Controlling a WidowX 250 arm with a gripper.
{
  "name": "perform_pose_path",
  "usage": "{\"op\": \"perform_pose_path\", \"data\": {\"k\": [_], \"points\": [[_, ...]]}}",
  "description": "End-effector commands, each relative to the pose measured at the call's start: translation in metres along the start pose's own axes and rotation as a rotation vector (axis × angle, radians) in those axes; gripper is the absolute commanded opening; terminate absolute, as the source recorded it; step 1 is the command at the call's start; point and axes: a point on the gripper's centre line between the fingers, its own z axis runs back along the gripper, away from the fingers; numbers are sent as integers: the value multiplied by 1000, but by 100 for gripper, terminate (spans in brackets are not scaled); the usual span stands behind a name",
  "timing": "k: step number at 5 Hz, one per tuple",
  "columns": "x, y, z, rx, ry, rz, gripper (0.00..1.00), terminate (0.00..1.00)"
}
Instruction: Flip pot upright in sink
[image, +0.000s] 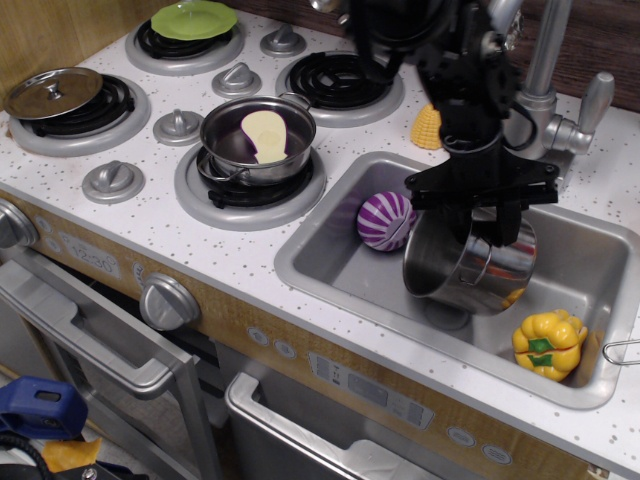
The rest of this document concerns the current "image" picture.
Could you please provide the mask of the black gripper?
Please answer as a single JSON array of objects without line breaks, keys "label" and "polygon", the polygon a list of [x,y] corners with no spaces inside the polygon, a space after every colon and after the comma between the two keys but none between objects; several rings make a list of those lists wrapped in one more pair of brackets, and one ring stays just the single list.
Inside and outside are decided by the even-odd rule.
[{"label": "black gripper", "polygon": [[449,207],[447,225],[465,245],[477,207],[496,207],[497,239],[508,246],[518,239],[521,209],[558,201],[559,168],[551,163],[520,158],[501,136],[484,144],[443,140],[449,159],[405,179],[412,204],[419,210]]}]

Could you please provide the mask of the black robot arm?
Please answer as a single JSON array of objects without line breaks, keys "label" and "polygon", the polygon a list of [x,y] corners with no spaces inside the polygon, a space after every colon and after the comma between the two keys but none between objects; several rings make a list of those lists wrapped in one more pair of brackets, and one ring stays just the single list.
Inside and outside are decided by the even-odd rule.
[{"label": "black robot arm", "polygon": [[440,114],[449,158],[406,179],[412,206],[438,210],[457,236],[474,209],[492,207],[496,218],[485,233],[499,246],[515,242],[522,211],[557,201],[559,170],[517,157],[536,138],[536,124],[520,143],[504,137],[512,112],[532,117],[515,102],[519,71],[488,9],[478,1],[350,1],[346,13],[365,76],[388,83],[402,64],[414,65]]}]

